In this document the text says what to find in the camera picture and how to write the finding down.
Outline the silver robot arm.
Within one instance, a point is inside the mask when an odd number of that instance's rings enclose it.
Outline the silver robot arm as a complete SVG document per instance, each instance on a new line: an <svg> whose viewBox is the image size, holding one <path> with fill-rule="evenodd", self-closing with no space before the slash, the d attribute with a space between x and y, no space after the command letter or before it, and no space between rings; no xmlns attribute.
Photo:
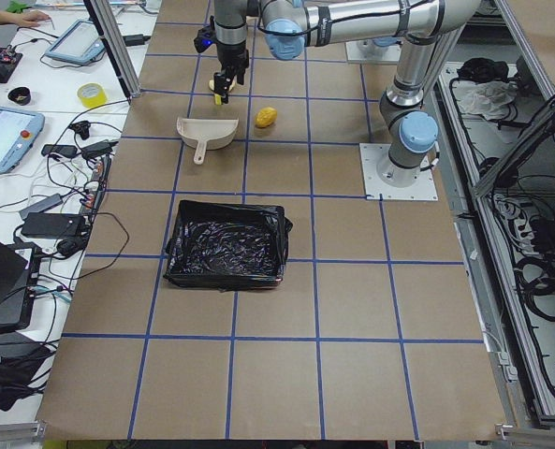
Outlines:
<svg viewBox="0 0 555 449"><path fill-rule="evenodd" d="M304 6L301 1L216 1L208 27L195 40L197 52L211 44L221 65L213 76L215 102L229 100L233 83L243 84L249 67L247 20L256 18L274 58L289 61L307 47L392 37L402 40L392 84L380 111L392 143L377 165L379 177L393 186L411 185L438 128L420 109L428 78L449 52L444 41L474 15L476 1L353 1Z"/></svg>

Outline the person hand on table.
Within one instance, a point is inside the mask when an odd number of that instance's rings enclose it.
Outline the person hand on table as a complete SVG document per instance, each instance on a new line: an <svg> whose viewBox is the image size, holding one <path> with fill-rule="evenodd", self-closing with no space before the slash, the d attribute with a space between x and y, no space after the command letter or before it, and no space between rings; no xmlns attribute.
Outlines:
<svg viewBox="0 0 555 449"><path fill-rule="evenodd" d="M35 28L43 22L49 22L51 17L39 10L30 10L11 15L13 22L19 27Z"/></svg>

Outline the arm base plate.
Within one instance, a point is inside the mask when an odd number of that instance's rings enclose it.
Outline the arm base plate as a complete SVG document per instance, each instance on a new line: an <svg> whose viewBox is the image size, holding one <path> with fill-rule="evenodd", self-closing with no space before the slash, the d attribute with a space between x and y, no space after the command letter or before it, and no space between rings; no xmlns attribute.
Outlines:
<svg viewBox="0 0 555 449"><path fill-rule="evenodd" d="M398 39L365 39L345 44L347 62L360 65L396 65L401 56Z"/></svg>
<svg viewBox="0 0 555 449"><path fill-rule="evenodd" d="M360 143L365 198L383 201L438 200L431 161L426 154L419 167L405 169L389 159L389 144Z"/></svg>

